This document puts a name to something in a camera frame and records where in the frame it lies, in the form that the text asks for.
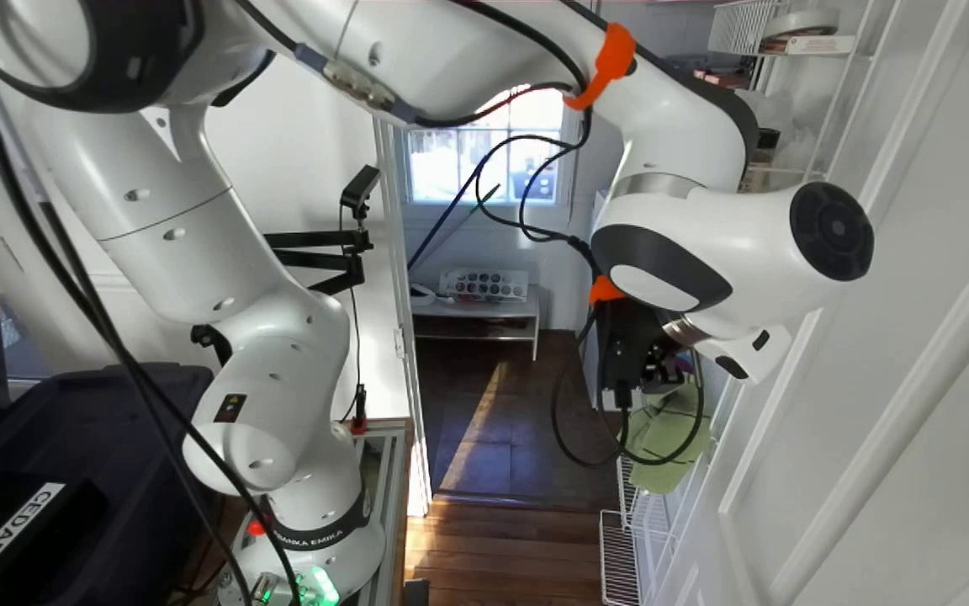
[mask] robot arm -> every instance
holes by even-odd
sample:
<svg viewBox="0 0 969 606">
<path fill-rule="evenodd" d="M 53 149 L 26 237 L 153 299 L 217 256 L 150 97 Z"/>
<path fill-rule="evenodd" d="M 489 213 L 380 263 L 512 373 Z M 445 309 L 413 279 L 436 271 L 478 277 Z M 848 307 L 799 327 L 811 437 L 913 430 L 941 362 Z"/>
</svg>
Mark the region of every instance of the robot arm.
<svg viewBox="0 0 969 606">
<path fill-rule="evenodd" d="M 137 291 L 233 342 L 194 427 L 266 496 L 293 562 L 327 564 L 339 593 L 380 560 L 355 449 L 327 417 L 347 315 L 266 248 L 201 122 L 270 51 L 412 123 L 470 114 L 512 83 L 574 79 L 482 8 L 534 26 L 583 72 L 597 63 L 603 23 L 577 3 L 0 0 L 0 79 L 30 97 L 13 122 L 30 123 L 58 187 Z M 873 232 L 844 192 L 734 196 L 752 134 L 727 100 L 639 55 L 597 112 L 620 123 L 626 153 L 594 248 L 620 289 L 709 334 L 723 366 L 758 376 L 766 342 L 781 350 L 766 327 L 864 271 Z M 228 492 L 192 444 L 186 459 Z M 238 547 L 251 580 L 279 573 L 270 552 L 262 538 Z"/>
<path fill-rule="evenodd" d="M 503 88 L 568 79 L 560 59 L 468 3 L 293 3 L 270 18 L 336 88 L 402 122 L 468 114 Z M 489 0 L 597 63 L 603 26 L 579 3 Z M 426 46 L 445 35 L 445 55 Z M 848 289 L 873 263 L 862 206 L 826 183 L 737 196 L 758 134 L 734 93 L 670 74 L 637 55 L 597 112 L 626 137 L 624 165 L 594 232 L 607 277 L 633 299 L 680 313 L 698 350 L 734 376 L 766 376 L 792 346 L 787 320 Z"/>
</svg>

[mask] shelf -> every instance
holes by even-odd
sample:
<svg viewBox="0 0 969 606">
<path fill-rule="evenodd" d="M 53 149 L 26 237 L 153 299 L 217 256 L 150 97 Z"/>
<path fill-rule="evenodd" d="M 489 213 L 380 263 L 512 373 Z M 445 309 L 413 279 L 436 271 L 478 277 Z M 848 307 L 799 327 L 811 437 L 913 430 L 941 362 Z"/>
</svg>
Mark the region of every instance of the shelf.
<svg viewBox="0 0 969 606">
<path fill-rule="evenodd" d="M 419 340 L 534 340 L 534 320 L 413 315 Z"/>
<path fill-rule="evenodd" d="M 629 514 L 603 509 L 600 510 L 600 598 L 607 606 L 637 606 L 639 581 L 633 562 Z"/>
<path fill-rule="evenodd" d="M 851 56 L 855 37 L 781 37 L 760 39 L 758 56 Z"/>
<path fill-rule="evenodd" d="M 526 299 L 413 299 L 419 340 L 526 340 L 539 359 L 539 295 Z"/>
</svg>

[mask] wire rack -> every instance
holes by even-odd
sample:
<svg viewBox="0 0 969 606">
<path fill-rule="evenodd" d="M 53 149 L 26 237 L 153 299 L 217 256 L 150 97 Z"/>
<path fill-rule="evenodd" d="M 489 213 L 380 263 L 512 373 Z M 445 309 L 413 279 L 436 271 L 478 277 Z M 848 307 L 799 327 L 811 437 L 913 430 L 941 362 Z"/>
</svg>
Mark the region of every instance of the wire rack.
<svg viewBox="0 0 969 606">
<path fill-rule="evenodd" d="M 530 271 L 522 271 L 522 269 L 450 269 L 442 277 L 442 295 L 530 299 Z"/>
<path fill-rule="evenodd" d="M 639 581 L 633 562 L 633 520 L 626 510 L 600 510 L 600 598 L 607 606 L 637 606 Z"/>
</svg>

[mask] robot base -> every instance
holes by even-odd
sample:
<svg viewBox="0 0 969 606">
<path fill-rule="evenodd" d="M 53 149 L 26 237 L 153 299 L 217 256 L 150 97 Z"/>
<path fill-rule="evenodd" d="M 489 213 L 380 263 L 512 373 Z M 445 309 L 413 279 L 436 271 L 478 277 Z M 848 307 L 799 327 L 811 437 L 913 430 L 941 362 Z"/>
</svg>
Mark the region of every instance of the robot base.
<svg viewBox="0 0 969 606">
<path fill-rule="evenodd" d="M 251 588 L 256 588 L 261 580 L 285 580 L 270 536 L 246 538 L 246 526 L 243 526 L 233 546 L 237 546 L 237 560 L 246 573 Z M 285 560 L 299 580 L 312 580 L 312 573 L 325 573 L 339 598 L 359 593 L 375 580 L 375 573 L 380 570 L 380 554 L 384 554 L 384 533 L 377 520 L 359 526 L 357 533 L 350 533 L 345 543 L 329 547 L 309 547 L 309 552 L 285 547 Z M 224 570 L 218 575 L 217 603 L 218 606 L 246 603 L 228 570 Z"/>
</svg>

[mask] black case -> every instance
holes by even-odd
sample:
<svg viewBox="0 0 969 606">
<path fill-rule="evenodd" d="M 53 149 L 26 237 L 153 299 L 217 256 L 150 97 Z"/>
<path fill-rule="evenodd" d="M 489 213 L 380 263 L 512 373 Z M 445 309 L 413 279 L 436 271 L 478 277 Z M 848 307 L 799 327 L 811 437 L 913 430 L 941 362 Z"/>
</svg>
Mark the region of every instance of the black case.
<svg viewBox="0 0 969 606">
<path fill-rule="evenodd" d="M 150 366 L 186 417 L 214 373 Z M 188 560 L 199 520 L 182 496 L 157 427 L 126 369 L 52 376 L 0 417 L 0 477 L 87 482 L 105 509 L 62 562 L 12 603 L 144 606 L 161 603 Z"/>
</svg>

